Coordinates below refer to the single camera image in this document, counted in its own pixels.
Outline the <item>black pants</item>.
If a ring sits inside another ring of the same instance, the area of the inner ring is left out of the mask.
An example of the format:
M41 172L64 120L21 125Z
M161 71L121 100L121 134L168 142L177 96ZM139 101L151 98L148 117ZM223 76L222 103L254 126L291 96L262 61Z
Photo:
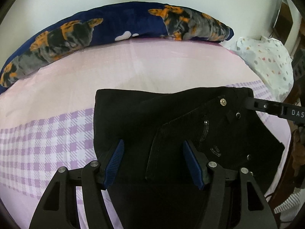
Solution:
M205 198L185 157L190 140L208 161L247 168L263 195L284 146L245 107L250 88L193 88L174 94L103 89L96 92L94 150L124 142L108 194L124 228L198 228Z

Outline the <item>brown wooden bed frame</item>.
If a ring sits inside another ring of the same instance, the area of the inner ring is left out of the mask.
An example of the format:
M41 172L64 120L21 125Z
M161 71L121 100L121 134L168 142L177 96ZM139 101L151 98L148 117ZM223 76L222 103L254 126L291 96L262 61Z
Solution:
M301 143L299 129L291 121L288 124L291 130L291 140L287 157L279 183L268 202L273 207L283 203L293 193L295 189L294 178L299 175L300 168L304 166L304 143Z

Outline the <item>striped shirt torso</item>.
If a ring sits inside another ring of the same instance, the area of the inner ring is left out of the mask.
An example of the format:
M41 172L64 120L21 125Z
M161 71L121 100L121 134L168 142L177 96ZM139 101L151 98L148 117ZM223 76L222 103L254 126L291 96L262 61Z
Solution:
M294 192L279 206L274 209L275 214L280 214L283 222L293 221L304 204L304 189L295 189Z

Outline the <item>wooden wardrobe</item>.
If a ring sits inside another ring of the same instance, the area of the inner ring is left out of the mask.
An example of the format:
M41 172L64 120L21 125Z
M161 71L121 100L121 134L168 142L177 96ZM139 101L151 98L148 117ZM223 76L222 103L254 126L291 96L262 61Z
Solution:
M286 43L293 26L293 17L287 0L277 2L274 21L272 23L272 32L274 37L283 44Z

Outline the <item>white dotted cloth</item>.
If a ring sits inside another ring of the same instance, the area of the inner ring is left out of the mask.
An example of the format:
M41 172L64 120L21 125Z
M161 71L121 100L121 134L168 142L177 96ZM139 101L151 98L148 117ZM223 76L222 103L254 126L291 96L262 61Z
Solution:
M293 88L292 59L283 43L263 36L260 40L240 37L230 50L237 54L261 79L278 102Z

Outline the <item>navy orange patterned blanket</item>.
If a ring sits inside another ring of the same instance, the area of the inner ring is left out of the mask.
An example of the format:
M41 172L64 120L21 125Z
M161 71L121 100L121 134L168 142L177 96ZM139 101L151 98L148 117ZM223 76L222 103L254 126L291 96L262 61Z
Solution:
M86 47L129 38L229 41L234 31L192 8L154 2L126 2L78 12L32 36L1 69L1 93L40 68Z

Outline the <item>purple checked bed sheet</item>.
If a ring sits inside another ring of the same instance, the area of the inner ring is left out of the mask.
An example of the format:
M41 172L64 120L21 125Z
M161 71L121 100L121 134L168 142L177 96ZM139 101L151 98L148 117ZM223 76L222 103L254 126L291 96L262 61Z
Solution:
M42 193L61 166L95 158L92 115L102 88L175 93L195 87L249 87L272 95L237 55L218 44L132 39L58 60L1 95L1 200L28 228Z

